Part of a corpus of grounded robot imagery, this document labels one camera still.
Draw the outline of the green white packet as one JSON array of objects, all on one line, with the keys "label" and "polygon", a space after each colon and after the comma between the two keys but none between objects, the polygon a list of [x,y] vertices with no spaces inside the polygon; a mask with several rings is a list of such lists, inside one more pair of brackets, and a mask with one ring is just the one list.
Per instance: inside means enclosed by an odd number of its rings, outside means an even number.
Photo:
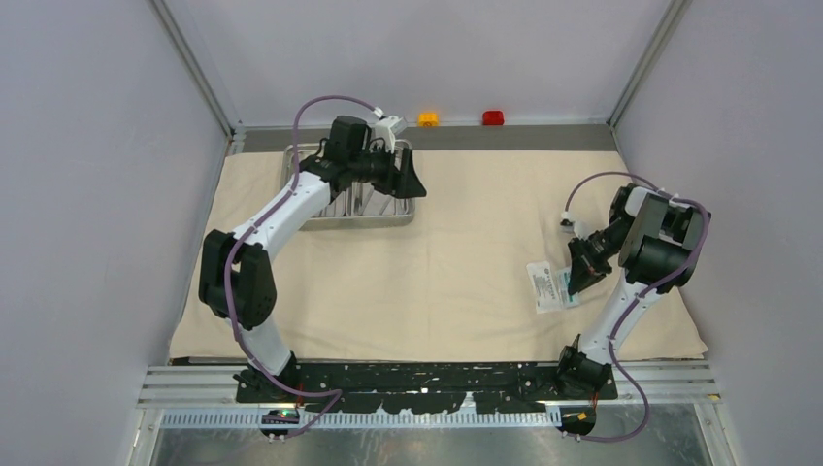
[{"label": "green white packet", "polygon": [[577,294],[571,294],[569,285],[571,282],[571,267],[565,267],[557,273],[559,291],[562,306],[564,309],[571,309],[580,305],[580,299]]}]

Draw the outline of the white sterile pouch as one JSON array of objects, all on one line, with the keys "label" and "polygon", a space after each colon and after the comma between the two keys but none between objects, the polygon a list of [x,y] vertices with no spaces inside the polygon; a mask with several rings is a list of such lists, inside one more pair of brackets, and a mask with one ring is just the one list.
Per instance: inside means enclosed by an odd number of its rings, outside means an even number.
[{"label": "white sterile pouch", "polygon": [[546,314],[563,311],[563,301],[551,264],[548,261],[531,262],[526,265],[526,271],[535,296],[536,312]]}]

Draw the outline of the wire mesh steel basket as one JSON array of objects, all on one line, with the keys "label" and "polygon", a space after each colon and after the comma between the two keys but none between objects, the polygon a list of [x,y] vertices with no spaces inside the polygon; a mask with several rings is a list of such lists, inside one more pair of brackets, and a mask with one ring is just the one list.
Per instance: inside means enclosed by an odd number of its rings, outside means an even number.
[{"label": "wire mesh steel basket", "polygon": [[301,227],[302,231],[372,229],[401,227],[411,223],[415,217],[416,201],[399,199],[405,202],[406,211],[398,216],[356,216],[355,202],[360,198],[362,186],[369,183],[354,183],[336,202],[328,206],[322,216],[312,217]]}]

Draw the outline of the beige cloth wrap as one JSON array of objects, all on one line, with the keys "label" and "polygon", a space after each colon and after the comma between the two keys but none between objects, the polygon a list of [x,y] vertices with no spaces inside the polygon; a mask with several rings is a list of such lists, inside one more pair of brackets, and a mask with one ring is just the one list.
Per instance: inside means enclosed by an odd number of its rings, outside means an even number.
[{"label": "beige cloth wrap", "polygon": [[428,194],[401,227],[303,230],[277,255],[273,311],[301,358],[549,361],[593,323],[618,281],[541,313],[527,267],[569,262],[561,214],[607,225],[625,184],[613,151],[420,150]]}]

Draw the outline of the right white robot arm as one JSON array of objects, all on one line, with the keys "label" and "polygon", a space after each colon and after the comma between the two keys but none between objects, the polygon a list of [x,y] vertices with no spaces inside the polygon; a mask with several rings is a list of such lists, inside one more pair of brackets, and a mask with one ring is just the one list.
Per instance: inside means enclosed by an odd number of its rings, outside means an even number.
[{"label": "right white robot arm", "polygon": [[616,355],[640,318],[691,279],[711,218],[695,201],[629,183],[617,190],[607,227],[569,241],[570,296],[605,279],[612,259],[619,277],[595,321],[560,353],[553,385],[561,397],[592,398],[612,381]]}]

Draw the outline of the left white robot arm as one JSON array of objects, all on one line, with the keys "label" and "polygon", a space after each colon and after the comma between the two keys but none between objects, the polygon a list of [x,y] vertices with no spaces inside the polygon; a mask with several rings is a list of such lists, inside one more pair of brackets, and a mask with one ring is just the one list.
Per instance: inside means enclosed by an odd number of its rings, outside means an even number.
[{"label": "left white robot arm", "polygon": [[296,393],[298,378],[273,316],[278,292],[272,263],[308,220],[356,183],[394,199],[426,196],[412,148],[397,141],[406,126],[400,116],[373,124],[336,117],[314,153],[288,149],[290,177],[271,201],[234,230],[214,229],[204,239],[198,298],[228,322],[249,365],[262,375],[260,388],[276,402]]}]

